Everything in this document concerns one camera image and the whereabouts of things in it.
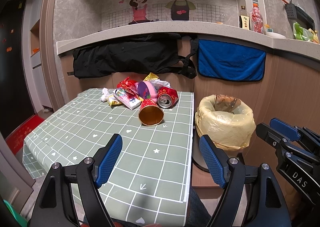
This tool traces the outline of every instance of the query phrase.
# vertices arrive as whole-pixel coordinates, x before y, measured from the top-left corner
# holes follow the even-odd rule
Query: blue towel
[[[262,50],[211,40],[199,40],[198,72],[229,81],[259,81],[264,75],[266,53]]]

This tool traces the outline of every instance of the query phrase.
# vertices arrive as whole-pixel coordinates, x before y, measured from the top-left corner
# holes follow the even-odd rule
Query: countertop
[[[201,21],[158,21],[126,25],[97,32],[80,39],[58,41],[57,53],[62,54],[74,48],[107,39],[156,32],[195,33],[231,38],[253,43],[257,47],[263,46],[282,52],[295,53],[320,62],[320,44],[293,39],[274,39],[238,27]]]

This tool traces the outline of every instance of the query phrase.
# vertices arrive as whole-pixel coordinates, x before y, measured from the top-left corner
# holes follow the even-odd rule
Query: bottle label
[[[241,27],[242,27],[243,29],[250,30],[250,29],[249,29],[249,17],[248,17],[248,16],[240,15],[240,18],[241,18],[241,24],[242,24]]]

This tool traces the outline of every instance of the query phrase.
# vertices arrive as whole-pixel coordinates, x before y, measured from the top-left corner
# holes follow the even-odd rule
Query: cartoon man
[[[166,8],[171,9],[171,19],[172,20],[189,20],[189,14],[193,16],[193,11],[196,6],[187,0],[173,0],[170,1]]]

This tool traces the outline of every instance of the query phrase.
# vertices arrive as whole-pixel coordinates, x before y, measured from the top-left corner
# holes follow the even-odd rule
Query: silver pivot bolt
[[[52,164],[52,168],[53,169],[57,169],[58,167],[59,167],[59,163],[58,162]]]
[[[265,170],[268,170],[270,167],[269,167],[268,164],[263,163],[263,164],[262,164],[262,168],[265,169]]]
[[[230,158],[230,159],[229,159],[229,162],[230,162],[231,164],[237,164],[237,163],[238,163],[238,160],[237,160],[236,158]]]
[[[85,158],[84,159],[84,162],[86,163],[86,164],[90,164],[91,162],[92,162],[92,158]]]

